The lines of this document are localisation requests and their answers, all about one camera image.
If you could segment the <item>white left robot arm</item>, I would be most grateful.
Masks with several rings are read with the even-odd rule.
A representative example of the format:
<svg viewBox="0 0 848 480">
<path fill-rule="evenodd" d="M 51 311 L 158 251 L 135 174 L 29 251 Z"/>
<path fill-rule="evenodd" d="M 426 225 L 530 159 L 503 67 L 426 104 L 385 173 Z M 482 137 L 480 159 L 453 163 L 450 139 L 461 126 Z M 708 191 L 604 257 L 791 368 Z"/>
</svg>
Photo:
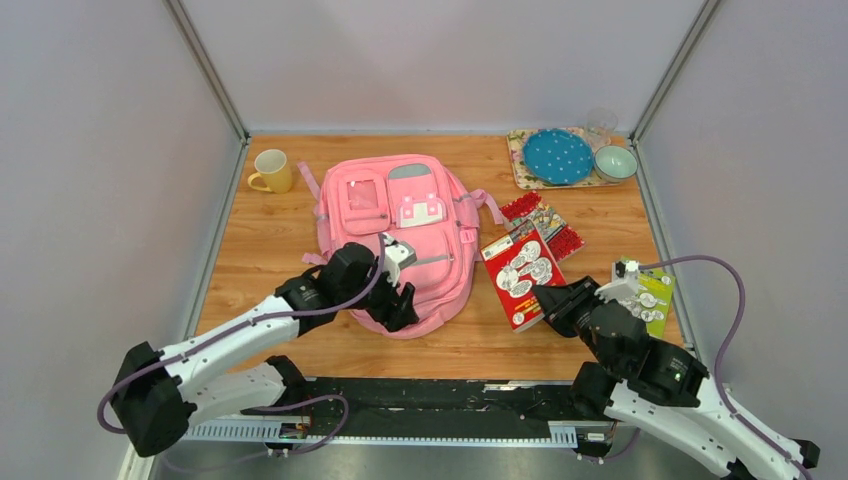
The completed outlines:
<svg viewBox="0 0 848 480">
<path fill-rule="evenodd" d="M 142 342 L 124 356 L 96 418 L 125 435 L 141 457 L 158 455 L 205 421 L 244 410 L 291 415 L 304 405 L 305 387 L 284 357 L 234 373 L 232 367 L 272 346 L 324 326 L 343 310 L 361 310 L 394 333 L 414 325 L 414 286 L 400 280 L 417 258 L 389 234 L 379 250 L 349 242 L 322 265 L 286 280 L 236 318 L 182 342 L 154 349 Z"/>
</svg>

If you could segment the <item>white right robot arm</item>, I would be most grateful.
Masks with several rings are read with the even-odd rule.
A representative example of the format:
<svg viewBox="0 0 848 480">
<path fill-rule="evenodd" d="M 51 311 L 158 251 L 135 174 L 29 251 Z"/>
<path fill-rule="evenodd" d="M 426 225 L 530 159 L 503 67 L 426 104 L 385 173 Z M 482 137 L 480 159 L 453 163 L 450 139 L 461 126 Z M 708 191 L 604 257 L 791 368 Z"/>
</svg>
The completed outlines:
<svg viewBox="0 0 848 480">
<path fill-rule="evenodd" d="M 820 449 L 783 436 L 732 403 L 714 375 L 684 348 L 653 337 L 621 299 L 637 280 L 535 286 L 545 321 L 593 354 L 570 387 L 582 418 L 632 424 L 689 455 L 722 479 L 807 479 Z"/>
</svg>

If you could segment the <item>red comic book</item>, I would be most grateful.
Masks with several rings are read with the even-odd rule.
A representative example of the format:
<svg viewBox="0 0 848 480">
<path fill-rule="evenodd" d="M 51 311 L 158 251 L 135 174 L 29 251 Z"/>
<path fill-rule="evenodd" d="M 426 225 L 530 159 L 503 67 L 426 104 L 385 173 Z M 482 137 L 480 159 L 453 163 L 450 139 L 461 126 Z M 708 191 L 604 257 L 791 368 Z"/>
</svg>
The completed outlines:
<svg viewBox="0 0 848 480">
<path fill-rule="evenodd" d="M 482 247 L 480 255 L 513 333 L 529 329 L 544 316 L 533 287 L 566 284 L 550 248 L 530 221 Z"/>
</svg>

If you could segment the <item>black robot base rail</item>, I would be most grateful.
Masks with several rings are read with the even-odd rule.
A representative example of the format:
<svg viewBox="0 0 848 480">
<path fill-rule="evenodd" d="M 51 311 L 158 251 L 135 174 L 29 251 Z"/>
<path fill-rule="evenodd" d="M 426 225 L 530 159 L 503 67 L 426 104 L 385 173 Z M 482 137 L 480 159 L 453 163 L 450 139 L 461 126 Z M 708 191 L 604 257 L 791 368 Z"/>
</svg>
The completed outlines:
<svg viewBox="0 0 848 480">
<path fill-rule="evenodd" d="M 574 406 L 568 381 L 317 377 L 287 388 L 277 407 L 311 434 L 341 437 L 551 439 L 572 427 L 579 440 L 607 441 L 620 427 Z"/>
</svg>

